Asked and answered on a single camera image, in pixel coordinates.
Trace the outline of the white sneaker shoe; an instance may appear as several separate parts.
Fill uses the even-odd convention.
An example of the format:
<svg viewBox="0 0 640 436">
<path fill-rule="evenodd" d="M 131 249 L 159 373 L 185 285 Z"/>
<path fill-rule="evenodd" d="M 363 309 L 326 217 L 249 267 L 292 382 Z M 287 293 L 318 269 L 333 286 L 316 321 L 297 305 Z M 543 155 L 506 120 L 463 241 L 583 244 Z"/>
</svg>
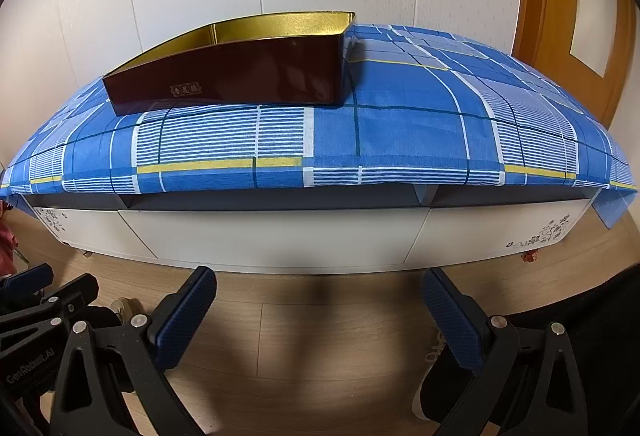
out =
<svg viewBox="0 0 640 436">
<path fill-rule="evenodd" d="M 411 408 L 418 419 L 440 423 L 473 382 L 474 374 L 459 366 L 439 329 L 436 330 L 435 344 L 425 356 L 425 363 L 426 371 Z"/>
</svg>

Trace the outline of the red fabric bag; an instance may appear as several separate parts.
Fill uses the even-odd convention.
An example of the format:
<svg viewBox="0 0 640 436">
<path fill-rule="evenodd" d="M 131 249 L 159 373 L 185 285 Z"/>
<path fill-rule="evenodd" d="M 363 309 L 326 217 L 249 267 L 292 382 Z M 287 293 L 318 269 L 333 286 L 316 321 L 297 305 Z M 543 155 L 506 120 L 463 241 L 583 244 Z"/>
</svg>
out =
<svg viewBox="0 0 640 436">
<path fill-rule="evenodd" d="M 17 273 L 14 263 L 14 251 L 18 243 L 15 235 L 9 226 L 4 222 L 4 214 L 11 209 L 5 201 L 0 203 L 0 277 L 6 278 L 8 275 Z"/>
</svg>

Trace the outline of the white low cabinet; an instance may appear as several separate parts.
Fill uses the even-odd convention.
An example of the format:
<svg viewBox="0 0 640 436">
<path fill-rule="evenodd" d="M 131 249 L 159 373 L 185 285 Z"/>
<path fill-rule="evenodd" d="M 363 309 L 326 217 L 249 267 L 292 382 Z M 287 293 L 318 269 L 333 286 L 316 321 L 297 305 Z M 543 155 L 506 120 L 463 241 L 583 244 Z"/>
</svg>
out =
<svg viewBox="0 0 640 436">
<path fill-rule="evenodd" d="M 562 241 L 593 189 L 359 185 L 143 195 L 40 194 L 34 215 L 61 243 L 217 271 L 352 274 L 442 267 Z"/>
</svg>

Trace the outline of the blue plaid cloth cover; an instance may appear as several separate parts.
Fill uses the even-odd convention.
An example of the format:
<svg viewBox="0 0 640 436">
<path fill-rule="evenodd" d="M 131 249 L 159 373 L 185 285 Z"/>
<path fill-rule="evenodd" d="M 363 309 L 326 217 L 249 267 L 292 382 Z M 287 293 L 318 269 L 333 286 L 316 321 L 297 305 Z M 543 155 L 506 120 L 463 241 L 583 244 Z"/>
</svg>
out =
<svg viewBox="0 0 640 436">
<path fill-rule="evenodd" d="M 449 32 L 359 25 L 337 107 L 213 104 L 117 115 L 100 80 L 21 147 L 4 199 L 321 185 L 596 191 L 612 225 L 637 195 L 626 156 L 532 66 Z"/>
</svg>

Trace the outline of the dark red gold-lined box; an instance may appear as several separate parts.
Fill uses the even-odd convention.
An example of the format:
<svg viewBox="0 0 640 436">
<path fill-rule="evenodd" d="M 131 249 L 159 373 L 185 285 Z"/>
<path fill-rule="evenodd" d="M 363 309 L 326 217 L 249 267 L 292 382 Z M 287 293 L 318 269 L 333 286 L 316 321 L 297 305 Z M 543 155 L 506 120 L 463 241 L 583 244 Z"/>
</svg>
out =
<svg viewBox="0 0 640 436">
<path fill-rule="evenodd" d="M 210 104 L 337 106 L 355 25 L 345 11 L 232 18 L 171 38 L 102 81 L 118 115 Z"/>
</svg>

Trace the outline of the wooden door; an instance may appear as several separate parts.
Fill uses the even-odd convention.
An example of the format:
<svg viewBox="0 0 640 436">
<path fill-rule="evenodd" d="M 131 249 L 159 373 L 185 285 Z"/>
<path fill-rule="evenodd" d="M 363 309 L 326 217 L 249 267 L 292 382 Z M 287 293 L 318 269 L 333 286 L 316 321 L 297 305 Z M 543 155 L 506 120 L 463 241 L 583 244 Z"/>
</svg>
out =
<svg viewBox="0 0 640 436">
<path fill-rule="evenodd" d="M 513 55 L 612 124 L 636 45 L 634 0 L 521 0 Z"/>
</svg>

